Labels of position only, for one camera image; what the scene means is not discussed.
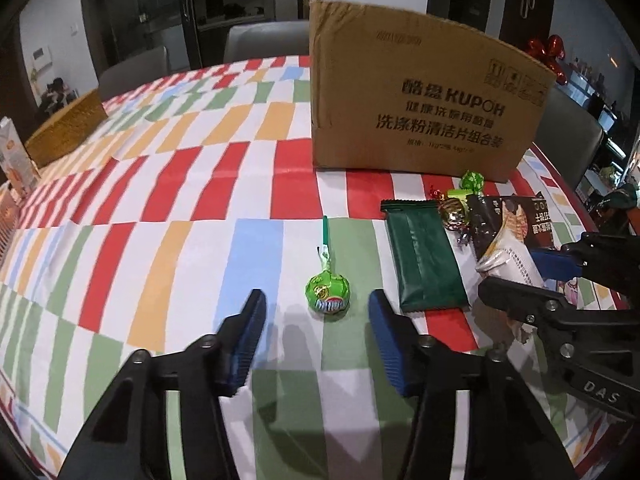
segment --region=green candy wrapper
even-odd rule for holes
[[[475,171],[467,171],[460,179],[460,189],[470,189],[473,194],[482,196],[484,176]]]
[[[331,272],[329,254],[329,222],[322,218],[322,246],[318,247],[322,272],[312,277],[305,287],[309,308],[320,314],[337,314],[349,306],[351,289],[347,279]]]

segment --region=lollipop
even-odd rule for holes
[[[329,222],[322,217],[322,246],[318,247],[322,272],[312,277],[305,287],[309,308],[320,314],[337,314],[349,306],[349,282],[340,274],[331,272],[329,254]]]

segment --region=chair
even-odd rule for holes
[[[576,189],[593,161],[603,131],[587,110],[552,88],[536,131],[536,145],[571,189]]]
[[[165,46],[158,46],[102,72],[98,78],[100,98],[102,102],[108,101],[112,97],[168,75],[169,54]]]
[[[235,25],[231,27],[226,38],[225,63],[308,54],[308,20]]]

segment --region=yellow stripe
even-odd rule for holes
[[[191,222],[176,221],[171,222],[164,234],[138,301],[128,344],[164,352],[166,316],[174,286],[175,267],[190,230]]]
[[[129,148],[129,151],[125,153],[125,155],[122,157],[123,160],[139,157],[142,152],[144,152],[149,147],[151,142],[153,142],[153,140],[156,138],[156,135],[160,133],[160,130],[162,130],[168,122],[169,119],[160,119],[159,121],[151,124],[151,126],[149,126],[146,132],[140,136],[136,143]]]
[[[104,154],[104,157],[102,158],[102,160],[100,161],[100,164],[98,165],[99,167],[104,166],[109,161],[109,159],[113,156],[113,154],[117,152],[121,148],[121,146],[129,139],[129,137],[133,134],[134,130],[135,128],[129,128],[128,130],[124,130],[123,132],[116,134],[116,140],[111,146],[109,146],[109,149]]]
[[[145,107],[153,100],[154,97],[156,97],[156,92],[151,92],[151,94],[148,94],[144,99],[142,99],[142,101],[139,102],[136,108]]]
[[[62,460],[60,460],[60,454],[51,447],[51,445],[47,442],[47,453],[51,457],[51,461],[53,462],[53,472],[57,475],[60,472],[60,468],[62,467]]]
[[[25,290],[27,289],[27,284],[29,283],[31,273],[33,272],[33,267],[36,264],[38,256],[40,255],[40,251],[42,250],[42,246],[44,245],[45,238],[47,238],[47,234],[49,234],[48,227],[40,229],[38,231],[36,239],[33,241],[33,245],[29,250],[29,254],[24,263],[24,267],[20,271],[20,278],[18,279],[18,287],[16,289],[16,292],[21,296],[24,296]]]
[[[9,251],[6,254],[6,258],[2,263],[2,269],[0,269],[0,283],[6,283],[6,274],[9,270],[11,260],[14,257],[15,248],[20,244],[20,240],[25,234],[25,230],[16,231],[14,240],[11,242],[11,246],[9,247]]]
[[[60,166],[60,171],[57,171],[55,175],[51,175],[52,180],[56,180],[62,176],[67,176],[73,168],[86,153],[92,148],[92,144],[86,144],[82,148],[79,148],[73,153],[70,153],[69,156],[65,159],[65,164]]]
[[[289,135],[295,103],[271,103],[255,140],[284,140]]]
[[[97,158],[102,155],[102,150],[104,150],[111,143],[111,141],[113,141],[115,136],[116,134],[104,136],[100,140],[94,142],[92,144],[92,149],[89,150],[87,156],[80,163],[80,166],[78,166],[78,169],[75,173],[82,173],[83,171],[88,170],[97,160]]]
[[[238,105],[229,108],[218,125],[213,128],[213,131],[202,141],[202,145],[209,146],[210,144],[229,142],[231,137],[236,134],[238,128],[246,120],[252,106],[253,105]]]
[[[267,73],[268,68],[259,68],[255,71],[255,74],[252,75],[247,82],[248,83],[259,83],[264,79],[265,74]]]
[[[182,139],[187,133],[189,126],[199,115],[200,112],[189,112],[180,117],[180,120],[175,123],[175,126],[166,136],[166,139],[162,141],[160,147],[156,150],[156,153],[174,152],[180,146]]]

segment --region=tablecloth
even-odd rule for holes
[[[50,475],[134,349],[180,351],[261,288],[267,322],[248,387],[223,402],[241,478],[396,477],[413,405],[387,382],[367,325],[373,289],[398,307],[380,200],[423,200],[458,179],[316,173],[308,63],[249,60],[144,85],[106,103],[88,142],[44,170],[0,269],[0,409]],[[508,183],[484,191],[541,191],[559,245],[584,227],[557,180],[529,150]],[[335,271],[351,283],[343,317],[313,314],[304,296],[323,214]],[[411,317],[455,350],[483,351],[508,334],[478,301],[471,248],[449,236],[473,308]],[[579,307],[614,308],[606,288],[578,284]],[[589,471],[612,419],[558,390],[536,338],[509,356]],[[452,478],[466,446],[468,395],[458,400]],[[168,413],[179,480],[176,395]]]

